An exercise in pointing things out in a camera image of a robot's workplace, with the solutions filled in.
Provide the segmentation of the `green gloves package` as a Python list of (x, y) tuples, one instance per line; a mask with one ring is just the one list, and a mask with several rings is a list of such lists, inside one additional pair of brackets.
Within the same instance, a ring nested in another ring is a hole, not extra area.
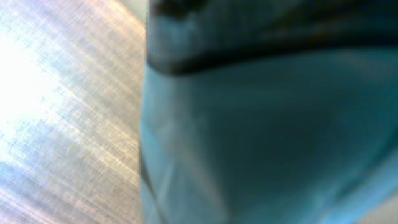
[(397, 0), (150, 1), (144, 223), (353, 223), (397, 190)]

